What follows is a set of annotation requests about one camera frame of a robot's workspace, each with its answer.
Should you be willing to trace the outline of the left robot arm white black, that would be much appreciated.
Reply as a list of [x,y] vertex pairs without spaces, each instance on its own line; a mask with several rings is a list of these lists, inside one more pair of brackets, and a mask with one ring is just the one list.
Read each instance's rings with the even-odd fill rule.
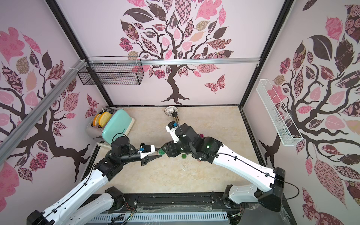
[[142,143],[139,149],[130,144],[129,138],[122,135],[114,138],[111,150],[100,160],[89,175],[62,199],[46,208],[35,210],[26,219],[27,225],[63,225],[75,214],[97,190],[111,181],[126,164],[139,161],[143,166],[160,158],[159,148]]

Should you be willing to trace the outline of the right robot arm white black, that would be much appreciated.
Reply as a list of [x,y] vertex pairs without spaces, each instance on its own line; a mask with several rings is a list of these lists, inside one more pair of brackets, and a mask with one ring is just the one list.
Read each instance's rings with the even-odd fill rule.
[[172,140],[161,150],[170,158],[181,154],[191,155],[202,162],[226,168],[250,182],[245,186],[230,186],[225,200],[230,203],[259,203],[264,208],[279,212],[281,210],[286,172],[261,166],[237,154],[221,141],[212,137],[200,137],[187,125],[172,121],[166,126]]

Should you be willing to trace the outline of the green paint jar with label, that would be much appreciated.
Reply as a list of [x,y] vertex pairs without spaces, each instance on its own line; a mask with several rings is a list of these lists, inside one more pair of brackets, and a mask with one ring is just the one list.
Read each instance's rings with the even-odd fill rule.
[[163,156],[163,155],[166,154],[166,152],[163,151],[162,149],[159,149],[159,150],[157,151],[157,154]]

